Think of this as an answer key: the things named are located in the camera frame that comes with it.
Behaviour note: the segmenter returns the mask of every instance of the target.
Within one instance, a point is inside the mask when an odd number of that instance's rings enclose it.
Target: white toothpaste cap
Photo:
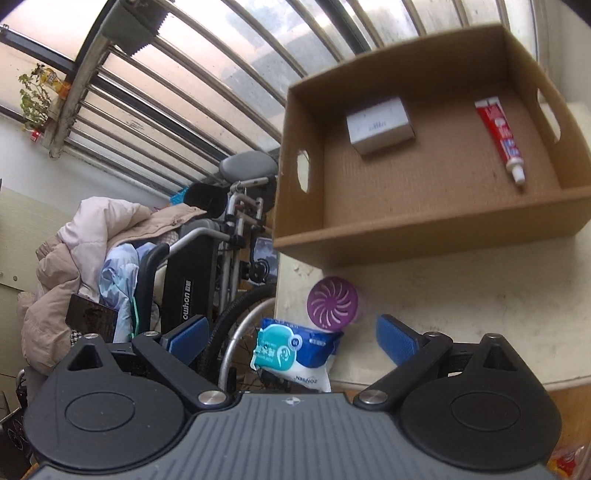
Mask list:
[[[521,165],[516,165],[515,167],[513,167],[511,173],[517,185],[523,185],[525,183],[525,173]]]

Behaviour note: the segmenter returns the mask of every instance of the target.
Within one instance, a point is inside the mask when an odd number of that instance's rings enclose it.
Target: wet wipes package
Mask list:
[[[321,332],[293,323],[264,319],[251,368],[330,392],[329,369],[343,332]]]

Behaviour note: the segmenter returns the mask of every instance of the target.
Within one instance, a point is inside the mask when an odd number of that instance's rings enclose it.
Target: white box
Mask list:
[[[351,145],[365,155],[409,138],[414,131],[398,97],[347,117]]]

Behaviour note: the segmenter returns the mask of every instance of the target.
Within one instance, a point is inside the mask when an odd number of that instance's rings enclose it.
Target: cardboard box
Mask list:
[[[362,155],[414,138],[400,98],[349,115],[347,128],[351,145]]]
[[[396,96],[415,141],[362,158],[347,115]],[[523,191],[476,112],[474,102],[491,96],[523,154]],[[321,268],[498,247],[578,232],[591,218],[591,159],[564,99],[519,41],[500,25],[468,28],[292,86],[275,208],[275,248]]]

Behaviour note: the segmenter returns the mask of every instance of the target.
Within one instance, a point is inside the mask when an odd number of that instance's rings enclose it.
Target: purple round lid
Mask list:
[[[355,320],[359,307],[357,290],[344,278],[326,277],[320,280],[306,302],[312,323],[323,330],[342,330]]]

